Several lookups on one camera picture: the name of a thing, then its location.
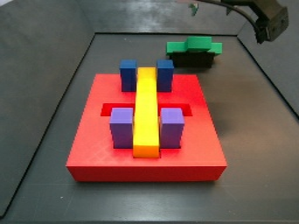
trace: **yellow block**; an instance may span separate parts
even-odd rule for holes
[[[134,157],[160,157],[155,67],[138,68]]]

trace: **purple block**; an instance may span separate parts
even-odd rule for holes
[[[183,110],[162,108],[160,118],[160,148],[180,149],[184,126]]]
[[[134,109],[112,108],[110,130],[115,149],[134,148]]]

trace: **red block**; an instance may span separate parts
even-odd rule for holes
[[[134,158],[132,150],[114,149],[108,127],[111,107],[135,106],[136,93],[122,92],[120,76],[94,80],[67,167],[78,181],[210,181],[227,161],[195,75],[176,74],[172,92],[158,93],[159,109],[180,107],[184,115],[182,148],[162,149],[160,158]]]

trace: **building block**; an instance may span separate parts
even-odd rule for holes
[[[138,68],[134,157],[160,157],[155,67]]]
[[[160,115],[160,147],[180,149],[183,135],[183,110],[180,108],[162,108]]]
[[[211,68],[214,57],[214,52],[175,52],[170,59],[175,67]]]
[[[136,60],[123,59],[120,61],[120,78],[122,78],[122,91],[136,91]]]
[[[156,90],[158,92],[172,92],[174,62],[170,59],[156,61]]]
[[[208,50],[210,53],[215,53],[215,55],[222,54],[222,43],[211,43],[211,48]]]
[[[134,158],[131,150],[114,150],[106,103],[134,105],[136,93],[120,91],[118,74],[98,74],[91,87],[67,168],[76,181],[214,181],[227,167],[211,114],[196,75],[172,77],[172,92],[158,93],[159,105],[183,105],[182,148],[162,149],[160,158]]]
[[[211,37],[188,37],[184,42],[167,42],[166,55],[175,67],[211,68],[214,57],[222,54],[222,43]]]
[[[110,130],[115,149],[134,148],[134,109],[112,108]]]
[[[167,42],[166,55],[171,55],[174,52],[186,52],[184,42]]]
[[[186,52],[207,52],[211,49],[211,37],[188,37],[184,49]]]

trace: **black cable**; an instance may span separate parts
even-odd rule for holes
[[[216,4],[222,7],[226,7],[228,9],[231,9],[232,11],[235,11],[240,16],[243,16],[247,21],[251,23],[251,25],[254,26],[254,29],[255,29],[255,32],[259,33],[260,30],[258,28],[258,25],[256,25],[256,22],[255,20],[251,18],[251,16],[243,11],[240,10],[239,8],[235,8],[232,5],[227,4],[227,3],[222,3],[222,2],[218,2],[218,1],[214,1],[214,0],[196,0],[198,2],[204,2],[207,4]]]

